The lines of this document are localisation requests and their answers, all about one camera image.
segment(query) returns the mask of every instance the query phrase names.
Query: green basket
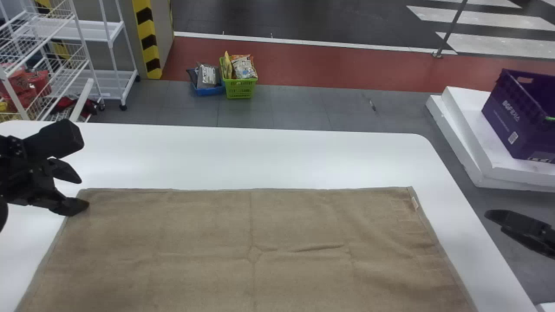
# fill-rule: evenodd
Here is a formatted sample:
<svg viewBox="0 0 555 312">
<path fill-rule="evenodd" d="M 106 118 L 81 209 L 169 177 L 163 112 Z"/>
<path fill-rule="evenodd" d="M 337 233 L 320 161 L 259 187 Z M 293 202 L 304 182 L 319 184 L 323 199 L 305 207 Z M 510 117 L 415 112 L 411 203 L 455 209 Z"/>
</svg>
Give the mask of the green basket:
<svg viewBox="0 0 555 312">
<path fill-rule="evenodd" d="M 253 96 L 258 78 L 225 79 L 222 68 L 224 68 L 224 58 L 220 57 L 220 75 L 221 80 L 225 83 L 225 94 L 228 96 L 228 99 L 249 99 Z"/>
</svg>

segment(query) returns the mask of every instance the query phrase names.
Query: black floor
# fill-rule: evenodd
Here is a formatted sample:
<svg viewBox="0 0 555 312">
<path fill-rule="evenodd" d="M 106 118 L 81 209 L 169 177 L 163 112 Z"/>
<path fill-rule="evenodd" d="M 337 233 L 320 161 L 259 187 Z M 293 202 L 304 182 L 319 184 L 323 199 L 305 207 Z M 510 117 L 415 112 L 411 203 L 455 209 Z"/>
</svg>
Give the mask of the black floor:
<svg viewBox="0 0 555 312">
<path fill-rule="evenodd" d="M 522 8 L 467 4 L 465 10 L 542 17 L 555 24 L 555 7 L 541 0 L 511 0 Z M 435 32 L 449 24 L 421 21 L 407 6 L 457 9 L 429 0 L 172 0 L 178 32 L 274 37 L 384 46 L 437 48 Z M 549 31 L 458 25 L 457 33 L 553 40 Z"/>
</svg>

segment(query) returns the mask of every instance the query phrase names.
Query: purple crate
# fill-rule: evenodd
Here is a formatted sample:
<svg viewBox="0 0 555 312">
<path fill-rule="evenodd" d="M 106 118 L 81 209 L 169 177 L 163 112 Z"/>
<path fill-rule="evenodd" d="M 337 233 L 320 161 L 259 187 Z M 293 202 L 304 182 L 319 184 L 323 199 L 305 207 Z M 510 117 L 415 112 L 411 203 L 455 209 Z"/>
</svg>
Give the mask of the purple crate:
<svg viewBox="0 0 555 312">
<path fill-rule="evenodd" d="M 482 113 L 511 156 L 555 163 L 555 77 L 503 69 Z"/>
</svg>

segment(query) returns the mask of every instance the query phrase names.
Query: brown towel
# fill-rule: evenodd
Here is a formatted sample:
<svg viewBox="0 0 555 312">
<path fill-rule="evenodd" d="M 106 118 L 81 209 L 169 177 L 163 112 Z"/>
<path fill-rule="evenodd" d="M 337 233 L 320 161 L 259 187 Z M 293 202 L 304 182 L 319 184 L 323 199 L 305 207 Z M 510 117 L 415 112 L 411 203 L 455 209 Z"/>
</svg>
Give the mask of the brown towel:
<svg viewBox="0 0 555 312">
<path fill-rule="evenodd" d="M 79 196 L 22 311 L 471 311 L 407 188 Z"/>
</svg>

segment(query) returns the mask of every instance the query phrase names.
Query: yellow and black striped pillar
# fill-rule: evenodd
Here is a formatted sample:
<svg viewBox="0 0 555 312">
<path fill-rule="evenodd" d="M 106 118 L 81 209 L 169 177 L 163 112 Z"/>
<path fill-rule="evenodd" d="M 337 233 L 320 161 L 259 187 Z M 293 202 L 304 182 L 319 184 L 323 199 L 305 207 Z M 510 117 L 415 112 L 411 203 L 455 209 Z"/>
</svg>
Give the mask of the yellow and black striped pillar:
<svg viewBox="0 0 555 312">
<path fill-rule="evenodd" d="M 52 10 L 52 4 L 50 3 L 50 0 L 34 0 L 34 2 L 37 6 L 37 11 L 40 14 L 48 14 Z M 54 51 L 52 51 L 52 53 L 55 53 L 59 57 L 64 59 L 68 59 L 71 57 L 69 51 L 67 50 L 67 47 L 61 40 L 52 39 L 51 41 L 54 48 Z"/>
<path fill-rule="evenodd" d="M 137 20 L 137 32 L 143 48 L 143 61 L 147 68 L 149 79 L 160 79 L 160 53 L 154 29 L 154 17 L 150 0 L 133 0 L 133 10 Z"/>
</svg>

